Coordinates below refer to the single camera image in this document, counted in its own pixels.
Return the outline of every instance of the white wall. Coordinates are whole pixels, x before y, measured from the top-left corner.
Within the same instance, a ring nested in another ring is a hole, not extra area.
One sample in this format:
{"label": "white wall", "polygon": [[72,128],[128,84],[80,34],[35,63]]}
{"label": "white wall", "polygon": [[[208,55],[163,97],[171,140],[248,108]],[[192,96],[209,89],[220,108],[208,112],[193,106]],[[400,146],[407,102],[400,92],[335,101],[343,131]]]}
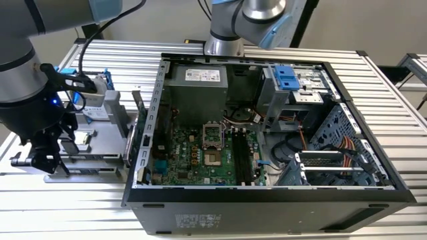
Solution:
{"label": "white wall", "polygon": [[426,0],[320,0],[300,47],[364,50],[379,65],[427,53]]}
{"label": "white wall", "polygon": [[[140,0],[123,0],[123,10]],[[144,7],[109,26],[115,40],[183,43],[207,40],[211,22],[196,0],[147,0]]]}

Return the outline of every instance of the green circuit board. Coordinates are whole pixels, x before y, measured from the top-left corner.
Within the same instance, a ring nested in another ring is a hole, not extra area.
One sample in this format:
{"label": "green circuit board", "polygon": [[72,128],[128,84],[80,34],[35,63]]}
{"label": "green circuit board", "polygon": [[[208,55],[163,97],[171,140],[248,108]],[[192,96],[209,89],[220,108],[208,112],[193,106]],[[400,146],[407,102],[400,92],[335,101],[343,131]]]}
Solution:
{"label": "green circuit board", "polygon": [[[251,147],[250,159],[254,161],[254,153],[260,156],[255,132],[247,134],[247,143]],[[203,149],[203,129],[175,129],[172,134],[171,154],[167,160],[167,174],[161,176],[161,185],[211,185],[236,186],[235,161],[232,149],[232,134],[225,131],[223,135],[223,148]],[[255,175],[259,169],[260,175],[254,178],[256,186],[266,185],[263,167],[252,165]]]}

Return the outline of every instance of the wire bundle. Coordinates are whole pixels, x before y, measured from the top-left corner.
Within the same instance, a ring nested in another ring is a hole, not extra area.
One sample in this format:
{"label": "wire bundle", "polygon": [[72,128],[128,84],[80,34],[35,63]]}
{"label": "wire bundle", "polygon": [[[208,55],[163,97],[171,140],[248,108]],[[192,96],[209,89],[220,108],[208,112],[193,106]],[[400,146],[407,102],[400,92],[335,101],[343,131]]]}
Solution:
{"label": "wire bundle", "polygon": [[[340,145],[338,148],[339,149],[348,149],[348,150],[354,150],[354,151],[356,150],[355,143],[348,136],[344,136],[342,138],[342,142],[340,142]],[[343,166],[343,168],[350,168],[351,165],[352,165],[352,159],[344,154],[342,166]]]}

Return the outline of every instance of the metal frame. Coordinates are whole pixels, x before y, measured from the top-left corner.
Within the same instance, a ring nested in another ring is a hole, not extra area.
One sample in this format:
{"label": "metal frame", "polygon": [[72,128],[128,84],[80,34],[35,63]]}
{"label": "metal frame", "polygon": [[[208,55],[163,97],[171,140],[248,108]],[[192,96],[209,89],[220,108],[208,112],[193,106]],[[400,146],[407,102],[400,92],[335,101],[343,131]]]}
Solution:
{"label": "metal frame", "polygon": [[423,83],[406,83],[400,89],[423,92],[427,91],[427,55],[408,53],[404,55],[398,66],[406,67]]}
{"label": "metal frame", "polygon": [[[77,66],[80,47],[75,45],[61,67]],[[135,112],[132,90],[141,92],[144,104],[149,103],[160,53],[201,54],[201,44],[141,43],[95,40],[84,56],[84,70],[108,67],[115,77],[115,88],[121,93],[121,105]],[[372,64],[355,51],[278,48],[264,51],[245,47],[245,55],[264,59],[326,61],[354,98],[375,138],[419,202],[396,214],[387,216],[354,233],[311,235],[209,235],[209,239],[330,239],[390,240],[396,235],[408,240],[427,238],[427,134],[400,104],[402,97],[390,91],[387,79],[372,69]],[[411,123],[411,128],[399,128]],[[120,207],[124,184],[81,184],[43,182],[41,175],[28,175],[7,167],[8,149],[19,143],[11,134],[0,147],[0,218],[4,239],[63,238],[141,238],[145,231],[133,213]]]}

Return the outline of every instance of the white sticker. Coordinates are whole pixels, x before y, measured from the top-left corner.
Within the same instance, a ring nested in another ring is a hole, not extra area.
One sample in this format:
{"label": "white sticker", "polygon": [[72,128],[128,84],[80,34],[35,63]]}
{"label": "white sticker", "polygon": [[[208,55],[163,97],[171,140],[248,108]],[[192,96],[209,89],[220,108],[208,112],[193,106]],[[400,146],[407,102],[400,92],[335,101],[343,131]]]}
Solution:
{"label": "white sticker", "polygon": [[220,82],[220,70],[187,69],[185,81]]}
{"label": "white sticker", "polygon": [[255,118],[254,118],[254,122],[259,123],[262,120],[262,116],[256,114]]}
{"label": "white sticker", "polygon": [[311,81],[308,81],[308,80],[299,80],[299,84],[300,85],[311,85],[312,84],[312,82]]}
{"label": "white sticker", "polygon": [[95,107],[95,106],[87,106],[83,109],[83,114],[87,115],[93,120],[109,120],[108,113],[105,111],[104,106]]}
{"label": "white sticker", "polygon": [[175,220],[179,228],[217,228],[221,214],[176,214]]}

